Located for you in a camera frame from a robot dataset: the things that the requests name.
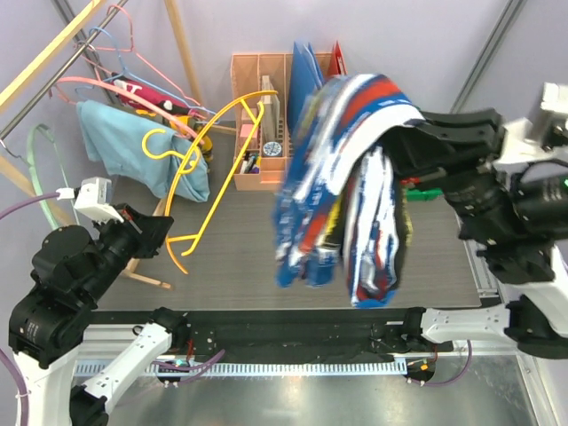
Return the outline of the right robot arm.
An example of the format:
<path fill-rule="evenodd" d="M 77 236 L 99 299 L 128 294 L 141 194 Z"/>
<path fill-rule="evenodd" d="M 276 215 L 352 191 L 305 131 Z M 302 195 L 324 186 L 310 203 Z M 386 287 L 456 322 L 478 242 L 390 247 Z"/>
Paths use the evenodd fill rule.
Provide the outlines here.
<path fill-rule="evenodd" d="M 412 128 L 381 139 L 395 176 L 420 190 L 438 189 L 460 219 L 459 238 L 517 300 L 478 309 L 414 307 L 389 332 L 393 350 L 420 351 L 455 340 L 515 345 L 541 359 L 567 356 L 567 271 L 558 242 L 567 236 L 567 178 L 527 180 L 525 171 L 559 164 L 567 148 L 567 111 L 546 108 L 504 122 L 493 109 L 426 114 Z M 522 171 L 506 167 L 521 164 Z"/>

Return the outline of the colourful patterned trousers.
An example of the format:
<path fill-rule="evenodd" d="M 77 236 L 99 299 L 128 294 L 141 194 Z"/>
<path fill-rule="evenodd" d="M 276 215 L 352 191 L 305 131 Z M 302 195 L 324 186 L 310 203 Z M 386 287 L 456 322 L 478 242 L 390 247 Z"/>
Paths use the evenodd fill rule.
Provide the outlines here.
<path fill-rule="evenodd" d="M 305 101 L 273 214 L 278 286 L 319 288 L 342 270 L 352 306 L 391 301 L 412 225 L 383 140 L 422 121 L 385 75 L 339 75 Z"/>

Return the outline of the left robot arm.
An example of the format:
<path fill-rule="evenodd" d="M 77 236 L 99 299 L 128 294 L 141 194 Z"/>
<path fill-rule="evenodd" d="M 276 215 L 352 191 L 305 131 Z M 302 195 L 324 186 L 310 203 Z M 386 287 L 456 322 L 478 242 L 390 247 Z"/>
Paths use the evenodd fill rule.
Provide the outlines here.
<path fill-rule="evenodd" d="M 72 385 L 100 298 L 131 259 L 157 255 L 174 223 L 173 217 L 147 216 L 125 203 L 116 209 L 117 218 L 95 226 L 97 239 L 80 225 L 61 226 L 32 258 L 35 285 L 13 308 L 8 332 L 25 384 L 20 411 L 28 425 L 106 425 L 120 398 L 157 357 L 187 347 L 187 318 L 161 307 L 107 368 Z"/>

